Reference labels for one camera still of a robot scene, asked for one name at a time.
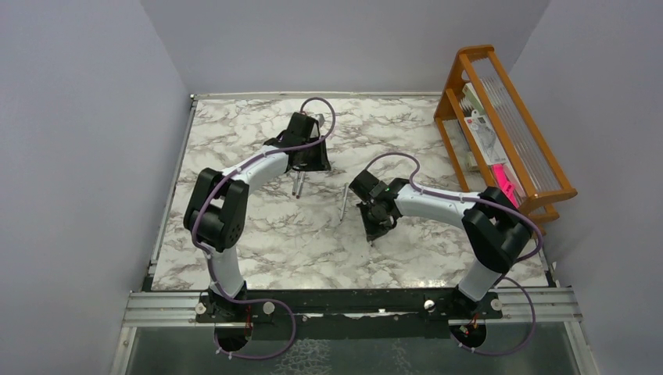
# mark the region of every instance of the pink object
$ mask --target pink object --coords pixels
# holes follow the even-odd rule
[[[495,175],[495,180],[497,180],[497,185],[500,187],[500,190],[502,190],[511,203],[517,208],[518,202],[514,195],[515,186],[509,181],[507,175],[504,173],[504,167],[501,164],[495,164],[493,166],[493,174]]]

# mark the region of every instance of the wall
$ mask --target wall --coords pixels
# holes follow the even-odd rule
[[[0,5],[0,373],[108,373],[188,93],[138,0]]]
[[[547,253],[602,374],[663,366],[663,3],[553,0],[511,71],[579,195]]]
[[[456,51],[510,69],[549,0],[142,0],[190,92],[442,91]]]

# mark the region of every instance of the purple cable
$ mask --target purple cable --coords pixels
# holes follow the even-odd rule
[[[369,167],[371,167],[373,165],[373,163],[377,162],[379,159],[382,159],[386,156],[391,156],[391,155],[404,156],[404,157],[412,160],[417,165],[417,168],[410,175],[410,185],[412,185],[412,188],[414,190],[419,191],[420,193],[423,193],[425,195],[431,195],[431,196],[437,197],[437,198],[451,199],[451,200],[454,200],[454,201],[460,201],[461,200],[460,198],[458,198],[455,195],[448,195],[448,194],[444,194],[444,193],[438,193],[437,191],[428,191],[428,190],[421,189],[421,187],[417,186],[414,183],[414,176],[416,176],[417,173],[419,173],[419,169],[421,168],[421,164],[419,163],[419,160],[417,160],[417,158],[415,158],[412,155],[406,154],[405,152],[398,152],[398,151],[386,152],[386,153],[376,157],[375,159],[371,160],[364,167],[364,170],[367,170]],[[516,210],[505,207],[503,205],[499,205],[499,204],[491,202],[491,201],[486,201],[485,199],[474,198],[474,197],[466,197],[466,198],[464,198],[464,200],[468,201],[468,202],[475,202],[475,203],[481,203],[481,204],[484,204],[484,205],[489,205],[489,206],[494,207],[496,209],[501,209],[502,211],[504,211],[506,213],[510,213],[511,215],[514,215],[517,218],[519,218],[520,220],[524,221],[528,226],[530,226],[532,228],[532,230],[534,230],[534,233],[536,233],[536,247],[530,253],[528,253],[526,255],[523,255],[520,258],[516,259],[517,263],[522,262],[523,260],[532,258],[543,247],[543,234],[541,233],[541,230],[527,216],[521,214],[520,212],[518,212]]]
[[[486,355],[488,357],[500,357],[502,355],[510,355],[514,354],[515,352],[523,349],[529,342],[532,340],[534,337],[534,331],[536,330],[536,313],[534,312],[534,302],[532,302],[532,297],[530,297],[529,293],[525,290],[525,288],[520,285],[516,280],[511,279],[510,277],[504,277],[505,280],[509,280],[510,282],[514,283],[515,286],[520,288],[520,290],[525,294],[525,297],[527,298],[527,302],[529,303],[529,308],[532,310],[532,329],[529,330],[529,333],[527,333],[527,337],[525,337],[525,340],[523,340],[520,344],[516,345],[515,347],[505,351],[505,352],[484,352],[482,350],[478,350],[475,348],[470,348],[466,345],[463,345],[458,339],[451,335],[452,339],[454,339],[457,343],[458,346],[467,350],[468,352],[472,352],[474,354],[478,355]]]
[[[442,199],[451,199],[451,200],[456,200],[456,201],[461,200],[460,198],[458,198],[457,196],[454,196],[454,195],[438,193],[436,191],[423,190],[423,189],[421,189],[421,187],[418,187],[414,183],[414,176],[419,172],[419,169],[421,168],[421,164],[419,163],[419,160],[417,160],[417,158],[415,158],[412,155],[406,154],[405,152],[398,152],[398,151],[386,152],[386,153],[376,157],[375,159],[371,160],[366,165],[366,167],[364,167],[364,170],[368,170],[368,168],[370,166],[372,166],[373,163],[377,162],[379,159],[382,159],[386,156],[391,156],[391,155],[404,156],[404,157],[414,161],[414,163],[417,165],[417,168],[410,175],[410,185],[412,185],[412,188],[414,190],[419,191],[422,194],[431,195],[433,197],[438,197],[438,198],[442,198]],[[524,221],[527,225],[529,225],[536,232],[536,248],[532,252],[530,252],[529,254],[521,256],[520,258],[516,259],[517,263],[521,262],[525,259],[532,258],[543,247],[543,234],[541,233],[541,230],[539,230],[539,228],[536,226],[536,224],[534,224],[527,216],[519,213],[518,211],[515,211],[513,209],[505,207],[503,205],[498,205],[497,203],[494,203],[494,202],[491,202],[491,201],[486,201],[485,199],[467,197],[464,200],[468,201],[468,202],[475,202],[475,203],[482,203],[484,205],[489,205],[489,206],[494,207],[496,209],[501,209],[506,213],[510,213],[511,215],[515,215],[517,218]],[[506,275],[502,275],[499,279],[497,279],[495,284],[499,283],[502,280],[509,280],[510,282],[514,283],[518,288],[520,288],[523,293],[525,293],[525,297],[527,298],[527,302],[529,302],[529,308],[532,309],[532,329],[529,331],[529,334],[527,335],[525,340],[523,340],[518,346],[516,346],[515,348],[512,348],[511,350],[507,350],[505,352],[482,352],[481,350],[476,350],[476,349],[472,350],[472,348],[469,348],[468,346],[465,346],[465,345],[461,344],[454,337],[453,339],[458,342],[458,344],[461,348],[466,349],[466,350],[468,350],[470,352],[473,352],[475,354],[479,354],[479,355],[487,355],[487,356],[510,355],[510,354],[513,354],[513,353],[519,351],[520,349],[524,348],[525,346],[527,346],[527,344],[532,340],[532,337],[534,336],[534,331],[536,330],[535,329],[535,327],[536,327],[536,313],[534,312],[534,303],[532,302],[532,298],[530,298],[529,293],[527,293],[527,291],[525,290],[524,287],[522,287],[522,285],[517,283],[516,280],[513,280],[513,279],[507,277]]]
[[[319,97],[313,97],[313,98],[308,98],[307,100],[302,103],[302,106],[299,108],[300,112],[303,112],[304,107],[306,104],[312,101],[319,101],[323,102],[327,107],[329,107],[329,110],[331,110],[331,126],[329,127],[329,131],[322,136],[320,139],[317,141],[314,141],[312,143],[309,143],[307,145],[301,145],[301,146],[293,146],[293,147],[286,147],[286,148],[279,148],[279,149],[274,149],[270,150],[268,152],[265,152],[264,154],[259,154],[253,156],[251,159],[248,159],[246,162],[244,162],[239,168],[233,170],[230,172],[227,176],[224,176],[223,179],[217,184],[216,187],[212,190],[210,195],[207,197],[207,200],[205,200],[205,203],[202,204],[202,207],[200,207],[200,211],[198,213],[198,216],[195,218],[195,222],[193,223],[193,228],[191,229],[191,238],[193,245],[199,249],[201,249],[203,252],[205,252],[205,258],[207,259],[207,269],[210,272],[210,279],[212,279],[212,284],[215,284],[217,286],[217,289],[221,293],[221,297],[225,298],[229,302],[236,303],[239,305],[252,305],[253,303],[262,303],[262,302],[272,302],[276,305],[279,305],[285,309],[285,311],[288,312],[290,315],[290,320],[292,321],[292,334],[290,335],[290,339],[288,340],[288,343],[285,344],[285,346],[279,350],[277,350],[274,353],[268,354],[268,355],[244,355],[244,354],[232,354],[232,352],[226,352],[223,350],[219,345],[216,340],[216,335],[215,335],[215,340],[214,342],[217,344],[217,354],[218,353],[224,353],[229,356],[229,358],[235,357],[235,358],[242,358],[242,359],[271,359],[276,356],[279,356],[283,354],[286,350],[290,349],[292,344],[295,343],[295,336],[296,336],[296,330],[297,330],[297,325],[296,325],[296,320],[295,320],[295,314],[292,312],[292,310],[286,305],[284,302],[278,301],[277,299],[271,299],[271,298],[261,298],[261,299],[249,299],[249,300],[238,300],[232,298],[226,291],[224,291],[223,287],[221,287],[221,284],[219,283],[219,280],[217,278],[217,275],[214,273],[214,268],[212,267],[212,253],[214,249],[207,245],[203,244],[200,241],[198,241],[198,228],[200,227],[200,221],[202,219],[203,214],[207,210],[208,207],[210,207],[210,203],[212,202],[212,199],[214,199],[214,196],[219,192],[221,187],[224,186],[228,180],[230,180],[234,175],[239,173],[240,170],[245,169],[246,167],[254,164],[258,160],[269,156],[273,154],[277,154],[279,152],[290,152],[290,151],[298,151],[298,150],[303,150],[306,148],[313,147],[315,145],[319,145],[320,143],[324,142],[327,137],[329,137],[332,132],[334,131],[334,127],[336,126],[336,113],[334,112],[334,107],[332,107],[332,104],[329,103],[326,99],[324,98],[319,98]]]

